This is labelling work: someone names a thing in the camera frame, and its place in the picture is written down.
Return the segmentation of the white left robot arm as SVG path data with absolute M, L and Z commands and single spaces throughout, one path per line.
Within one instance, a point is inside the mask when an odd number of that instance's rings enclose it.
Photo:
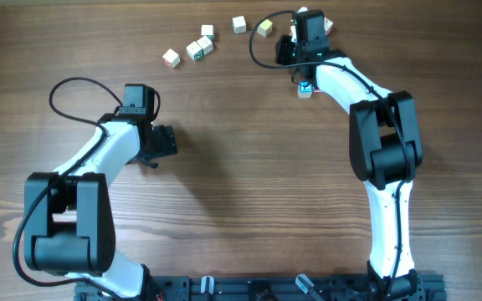
M 106 114 L 96 132 L 66 164 L 34 172 L 25 183 L 24 216 L 13 243 L 13 263 L 27 282 L 29 268 L 55 276 L 55 286 L 73 283 L 76 298 L 160 300 L 164 293 L 149 269 L 116 249 L 109 188 L 124 166 L 177 153 L 171 126 L 153 125 L 141 112 Z

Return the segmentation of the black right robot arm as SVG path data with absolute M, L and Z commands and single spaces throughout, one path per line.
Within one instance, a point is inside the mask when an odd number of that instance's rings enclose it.
M 351 168 L 366 188 L 372 223 L 366 284 L 353 293 L 369 300 L 421 299 L 409 244 L 409 198 L 423 161 L 413 97 L 375 85 L 323 38 L 283 35 L 275 62 L 301 75 L 301 92 L 318 89 L 349 115 Z

